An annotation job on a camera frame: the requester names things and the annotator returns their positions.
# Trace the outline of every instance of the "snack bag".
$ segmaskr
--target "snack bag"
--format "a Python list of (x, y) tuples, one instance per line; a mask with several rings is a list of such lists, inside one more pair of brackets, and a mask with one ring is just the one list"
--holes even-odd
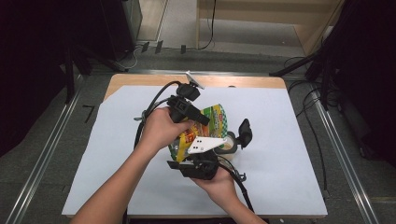
[(169, 146), (174, 161), (184, 161), (188, 156), (187, 149), (196, 136), (224, 138), (227, 136), (227, 117), (221, 105), (212, 105), (201, 110), (201, 113), (210, 118), (207, 126), (195, 123)]

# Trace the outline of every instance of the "metal frame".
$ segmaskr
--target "metal frame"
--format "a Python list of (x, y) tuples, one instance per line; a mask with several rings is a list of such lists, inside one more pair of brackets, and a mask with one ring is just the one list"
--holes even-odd
[(84, 83), (84, 77), (82, 75), (78, 76), (77, 83), (78, 89), (74, 94), (73, 98), (70, 100), (69, 104), (64, 106), (62, 114), (58, 118), (58, 121), (52, 129), (47, 144), (44, 146), (40, 157), (35, 163), (35, 167), (33, 168), (32, 173), (30, 173), (29, 178), (26, 180), (25, 184), (21, 189), (18, 199), (15, 202), (15, 205), (12, 208), (12, 211), (6, 221), (7, 224), (21, 223), (28, 206), (32, 201), (33, 196), (35, 195), (35, 191), (40, 184), (41, 178), (43, 177), (47, 166), (50, 163), (52, 154), (55, 151), (56, 146), (58, 145), (59, 139), (61, 138), (62, 133), (64, 132), (64, 128), (69, 121), (71, 114), (73, 113), (76, 102), (78, 101), (78, 97)]
[[(314, 91), (312, 93), (313, 99), (318, 98), (318, 92)], [(326, 111), (320, 102), (316, 102), (316, 108), (318, 113), (323, 121), (323, 125), (327, 131), (327, 134), (330, 137), (332, 142), (332, 146), (334, 147), (334, 152), (337, 155), (338, 161), (340, 162), (341, 168), (346, 176), (346, 181), (349, 184), (350, 189), (352, 190), (352, 194), (355, 198), (356, 204), (361, 210), (361, 216), (365, 223), (379, 223), (378, 218), (376, 217), (375, 210), (371, 205), (370, 199), (361, 183), (349, 156), (347, 155), (347, 151), (344, 148), (344, 144), (341, 141), (340, 136), (338, 135), (337, 130), (332, 122), (332, 117), (329, 111)]]

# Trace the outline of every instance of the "gray floor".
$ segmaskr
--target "gray floor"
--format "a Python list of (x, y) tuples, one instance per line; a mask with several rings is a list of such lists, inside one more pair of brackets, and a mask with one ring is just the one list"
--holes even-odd
[[(165, 47), (173, 47), (170, 39), (174, 36), (169, 36), (169, 38), (167, 37), (164, 40)], [(273, 41), (280, 41), (279, 43), (281, 43), (282, 38), (290, 38), (288, 42), (293, 43), (291, 46), (292, 48), (282, 49), (280, 47), (281, 45), (277, 44), (278, 42), (268, 44), (268, 46), (272, 45), (272, 47), (270, 49), (267, 48), (264, 52), (243, 52), (241, 50), (246, 48), (234, 48), (234, 46), (238, 45), (222, 45), (223, 48), (228, 50), (189, 50), (186, 54), (180, 54), (178, 49), (163, 49), (161, 53), (155, 54), (154, 49), (150, 48), (145, 53), (141, 53), (140, 50), (135, 52), (135, 56), (138, 60), (137, 64), (135, 64), (136, 60), (133, 54), (130, 54), (119, 63), (125, 67), (131, 67), (135, 64), (134, 68), (129, 70), (129, 73), (141, 72), (142, 69), (155, 69), (220, 71), (244, 73), (239, 75), (245, 76), (263, 76), (265, 73), (283, 68), (284, 62), (289, 57), (302, 56), (301, 51), (299, 51), (301, 49), (295, 46), (293, 42), (295, 39), (293, 39), (292, 34), (282, 38), (279, 37), (278, 34), (272, 34), (272, 36), (273, 37), (268, 37), (266, 40), (272, 39)], [(220, 40), (220, 36), (215, 38), (217, 46), (221, 46), (220, 42), (222, 41)], [(179, 46), (179, 43), (189, 44), (190, 42), (188, 41), (191, 40), (178, 40), (176, 41), (175, 47)], [(255, 42), (254, 39), (251, 41), (253, 41), (252, 43), (255, 43), (255, 45), (262, 44)], [(287, 64), (295, 60), (298, 59), (292, 59), (288, 61)], [(42, 177), (40, 185), (21, 223), (67, 223), (69, 221), (67, 217), (61, 216), (64, 202), (81, 156), (88, 143), (97, 108), (103, 101), (108, 82), (114, 74), (110, 69), (97, 63), (95, 60), (92, 60), (92, 66), (93, 73), (91, 76), (86, 77), (77, 105), (64, 129), (63, 135), (49, 161), (48, 168)], [(304, 70), (305, 68), (302, 67), (294, 71), (294, 75), (287, 75), (285, 77), (287, 84), (289, 85), (292, 79), (303, 78), (302, 74)], [(296, 113), (300, 112), (302, 101), (309, 91), (308, 85), (301, 85), (291, 92), (290, 100)], [(0, 223), (4, 223), (7, 220), (17, 200), (21, 187), (34, 168), (35, 162), (46, 144), (57, 118), (64, 109), (64, 99), (65, 90), (61, 91), (59, 95), (53, 99), (49, 108), (35, 123), (35, 126), (31, 129), (23, 142), (0, 158)], [(88, 117), (89, 108), (83, 107), (84, 105), (96, 106), (92, 117), (87, 123), (85, 123), (85, 120)], [(381, 160), (368, 161), (362, 158), (357, 141), (351, 133), (343, 115), (335, 108), (331, 108), (331, 114), (337, 131), (342, 136), (347, 153), (368, 196), (372, 200), (372, 205), (380, 222), (395, 223), (393, 218), (396, 213), (396, 169)], [(363, 223), (360, 209), (356, 204), (355, 198), (345, 178), (345, 174), (334, 153), (334, 148), (324, 129), (318, 111), (313, 107), (308, 110), (308, 116), (312, 120), (315, 131), (318, 134), (320, 145), (322, 146), (327, 170), (328, 191), (331, 194), (326, 200), (329, 215), (318, 220), (318, 223)], [(298, 118), (298, 122), (318, 183), (323, 187), (323, 174), (317, 144), (304, 115)], [(311, 223), (311, 220), (271, 219), (271, 222)]]

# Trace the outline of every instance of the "white board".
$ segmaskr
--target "white board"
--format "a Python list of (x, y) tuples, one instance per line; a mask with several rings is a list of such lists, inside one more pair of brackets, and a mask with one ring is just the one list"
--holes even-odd
[[(63, 215), (73, 216), (121, 166), (134, 146), (138, 121), (161, 87), (123, 86), (104, 101), (92, 128)], [(170, 87), (160, 97), (175, 94)], [(221, 104), (229, 131), (237, 135), (249, 119), (253, 139), (238, 149), (233, 165), (247, 174), (245, 187), (256, 214), (263, 217), (324, 217), (327, 210), (304, 140), (285, 89), (206, 88), (197, 108)], [(136, 217), (218, 217), (226, 215), (180, 171), (164, 148), (151, 161), (128, 206)], [(244, 199), (240, 190), (239, 198)]]

